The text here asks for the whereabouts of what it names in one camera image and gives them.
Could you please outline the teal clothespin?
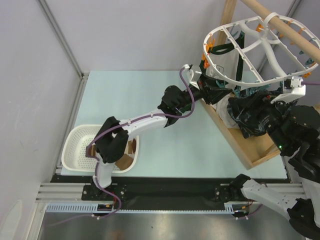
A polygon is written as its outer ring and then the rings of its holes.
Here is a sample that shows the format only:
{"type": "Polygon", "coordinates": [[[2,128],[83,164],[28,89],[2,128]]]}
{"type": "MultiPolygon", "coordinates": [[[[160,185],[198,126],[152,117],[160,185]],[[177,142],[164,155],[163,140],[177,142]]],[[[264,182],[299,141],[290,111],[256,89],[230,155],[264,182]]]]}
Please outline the teal clothespin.
{"type": "Polygon", "coordinates": [[[227,85],[227,82],[224,81],[224,80],[216,79],[215,80],[215,85],[216,85],[217,88],[225,89],[226,85],[227,85]]]}

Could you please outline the white round clip hanger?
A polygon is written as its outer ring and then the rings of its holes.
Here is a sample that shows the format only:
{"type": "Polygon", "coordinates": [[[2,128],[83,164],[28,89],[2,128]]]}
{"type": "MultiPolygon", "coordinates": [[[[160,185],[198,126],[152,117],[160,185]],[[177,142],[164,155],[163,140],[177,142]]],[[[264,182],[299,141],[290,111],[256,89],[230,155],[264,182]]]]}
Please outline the white round clip hanger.
{"type": "MultiPolygon", "coordinates": [[[[300,32],[304,32],[306,35],[308,35],[308,37],[310,37],[309,42],[317,48],[320,48],[319,38],[317,38],[306,26],[304,26],[299,21],[296,21],[293,18],[287,16],[278,15],[275,12],[272,12],[271,16],[277,16],[287,25],[291,23],[300,27],[300,32]]],[[[280,37],[275,34],[274,28],[269,23],[264,23],[264,19],[260,16],[223,24],[213,29],[207,34],[204,39],[203,54],[205,54],[205,57],[210,64],[207,69],[210,69],[213,73],[215,73],[215,75],[218,76],[219,80],[226,81],[227,84],[231,84],[233,86],[246,88],[262,87],[273,83],[282,82],[293,76],[304,76],[311,73],[319,66],[319,64],[316,63],[312,58],[311,59],[313,63],[302,64],[298,57],[294,55],[292,51],[290,51],[289,47],[280,39],[280,37]],[[243,33],[245,37],[252,38],[251,44],[244,47],[240,46],[240,43],[237,42],[237,39],[230,32],[231,28],[233,27],[239,28],[240,32],[243,33]],[[217,70],[216,65],[210,59],[210,53],[213,47],[218,46],[218,44],[216,44],[214,40],[214,36],[221,33],[225,34],[228,43],[232,44],[234,49],[238,51],[239,60],[243,61],[243,64],[246,65],[247,69],[255,76],[255,80],[253,82],[233,80],[217,70]],[[276,58],[273,46],[279,46],[284,51],[291,62],[293,62],[297,66],[296,72],[287,73],[283,70],[276,58]],[[259,48],[259,53],[264,54],[264,56],[266,57],[272,71],[275,74],[275,78],[264,79],[256,69],[255,64],[250,60],[250,57],[252,56],[251,52],[256,48],[259,48]]]]}

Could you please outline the brown socks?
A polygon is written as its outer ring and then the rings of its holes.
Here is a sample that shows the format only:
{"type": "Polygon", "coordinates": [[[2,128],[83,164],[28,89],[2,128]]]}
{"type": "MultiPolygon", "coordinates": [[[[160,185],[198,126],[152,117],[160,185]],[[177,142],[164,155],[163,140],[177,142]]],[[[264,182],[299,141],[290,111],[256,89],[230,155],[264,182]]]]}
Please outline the brown socks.
{"type": "MultiPolygon", "coordinates": [[[[138,137],[129,140],[126,144],[125,151],[123,156],[115,162],[113,166],[112,172],[115,174],[122,174],[128,172],[133,166],[136,164],[138,157],[138,146],[139,139],[138,137]]],[[[90,162],[90,171],[93,172],[95,170],[98,157],[98,152],[96,151],[96,146],[93,145],[87,149],[84,148],[85,157],[88,159],[87,162],[90,162]]]]}

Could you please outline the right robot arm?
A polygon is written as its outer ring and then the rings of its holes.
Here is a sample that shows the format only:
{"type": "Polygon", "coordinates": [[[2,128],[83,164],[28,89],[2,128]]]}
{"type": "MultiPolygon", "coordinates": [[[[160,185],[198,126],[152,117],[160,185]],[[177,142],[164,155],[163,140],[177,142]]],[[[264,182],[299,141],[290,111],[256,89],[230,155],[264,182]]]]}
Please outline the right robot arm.
{"type": "Polygon", "coordinates": [[[231,98],[228,113],[245,137],[268,134],[281,156],[298,173],[307,198],[291,197],[266,187],[249,176],[238,175],[231,196],[244,198],[278,212],[292,228],[311,240],[320,238],[320,114],[295,100],[276,100],[270,92],[231,98]]]}

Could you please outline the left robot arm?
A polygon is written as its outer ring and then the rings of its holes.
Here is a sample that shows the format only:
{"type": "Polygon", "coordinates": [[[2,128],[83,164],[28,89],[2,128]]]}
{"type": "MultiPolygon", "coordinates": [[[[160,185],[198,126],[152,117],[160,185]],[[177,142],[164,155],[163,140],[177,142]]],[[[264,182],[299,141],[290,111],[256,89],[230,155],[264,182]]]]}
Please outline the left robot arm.
{"type": "Polygon", "coordinates": [[[150,113],[127,120],[118,120],[114,116],[107,118],[86,147],[86,157],[97,161],[92,194],[99,200],[109,197],[113,167],[124,155],[128,141],[145,131],[166,128],[178,119],[188,117],[198,100],[213,105],[231,92],[232,89],[220,88],[215,81],[207,79],[199,79],[195,86],[187,85],[185,90],[170,85],[165,89],[160,105],[150,113]]]}

